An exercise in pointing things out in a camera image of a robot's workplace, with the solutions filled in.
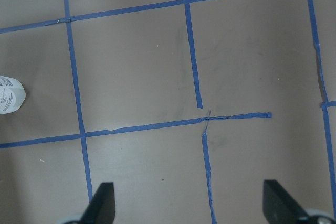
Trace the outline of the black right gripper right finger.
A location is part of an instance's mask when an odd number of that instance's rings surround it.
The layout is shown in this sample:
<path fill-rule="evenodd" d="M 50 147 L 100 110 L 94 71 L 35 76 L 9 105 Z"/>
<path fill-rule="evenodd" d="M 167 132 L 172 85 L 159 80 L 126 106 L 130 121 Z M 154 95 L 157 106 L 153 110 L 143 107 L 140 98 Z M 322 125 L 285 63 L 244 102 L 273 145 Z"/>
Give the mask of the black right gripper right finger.
<path fill-rule="evenodd" d="M 335 223 L 335 218 L 324 211 L 302 208 L 277 180 L 265 179 L 262 190 L 268 223 Z"/>

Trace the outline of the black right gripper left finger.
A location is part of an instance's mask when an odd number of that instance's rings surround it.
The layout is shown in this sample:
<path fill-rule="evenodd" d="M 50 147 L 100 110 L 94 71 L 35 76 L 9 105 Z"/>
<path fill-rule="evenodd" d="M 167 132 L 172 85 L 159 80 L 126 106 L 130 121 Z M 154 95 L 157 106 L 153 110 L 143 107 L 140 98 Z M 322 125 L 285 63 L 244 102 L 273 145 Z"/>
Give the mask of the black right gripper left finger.
<path fill-rule="evenodd" d="M 101 183 L 82 215 L 67 217 L 59 223 L 114 223 L 115 203 L 114 183 Z"/>

